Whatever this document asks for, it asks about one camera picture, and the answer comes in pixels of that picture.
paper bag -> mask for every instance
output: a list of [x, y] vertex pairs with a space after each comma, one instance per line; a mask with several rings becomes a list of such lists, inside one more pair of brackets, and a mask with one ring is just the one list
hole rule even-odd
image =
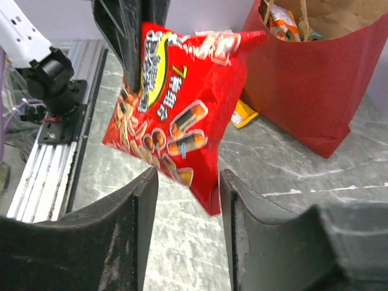
[[[277, 0], [296, 19], [301, 0]], [[308, 23], [325, 40], [286, 42], [271, 34], [256, 0], [244, 31], [265, 30], [269, 42], [248, 60], [242, 100], [321, 156], [350, 132], [388, 37], [387, 0], [308, 0]]]

gray marble surface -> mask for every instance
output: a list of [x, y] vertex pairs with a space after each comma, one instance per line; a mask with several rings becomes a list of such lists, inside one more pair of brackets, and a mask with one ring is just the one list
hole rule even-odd
[[[75, 198], [79, 209], [124, 186], [148, 165], [101, 144], [121, 86], [109, 54]], [[229, 125], [219, 168], [294, 212], [323, 201], [388, 202], [388, 120], [368, 98], [330, 159], [314, 154], [264, 118]], [[221, 217], [210, 218], [185, 188], [160, 175], [144, 290], [230, 290]]]

brown paper inside bag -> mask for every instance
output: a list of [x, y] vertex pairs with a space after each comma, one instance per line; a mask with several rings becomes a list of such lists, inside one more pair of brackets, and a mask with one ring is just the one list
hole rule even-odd
[[[302, 17], [301, 0], [275, 0], [290, 10], [295, 19]], [[388, 0], [306, 0], [311, 28], [324, 38], [340, 38], [371, 25], [388, 13]]]

robotic arm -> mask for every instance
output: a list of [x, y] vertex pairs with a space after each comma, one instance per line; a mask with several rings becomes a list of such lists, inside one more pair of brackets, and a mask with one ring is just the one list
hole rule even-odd
[[77, 111], [71, 61], [60, 49], [52, 47], [23, 14], [14, 0], [0, 1], [0, 46], [9, 61], [23, 70], [29, 94], [42, 100], [52, 116], [70, 116]]

red snack bag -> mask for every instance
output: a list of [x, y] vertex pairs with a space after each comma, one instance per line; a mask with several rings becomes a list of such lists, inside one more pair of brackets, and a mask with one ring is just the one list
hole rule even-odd
[[125, 78], [107, 146], [147, 161], [190, 187], [209, 215], [220, 213], [218, 146], [243, 90], [249, 51], [264, 32], [181, 36], [145, 22], [142, 84]]

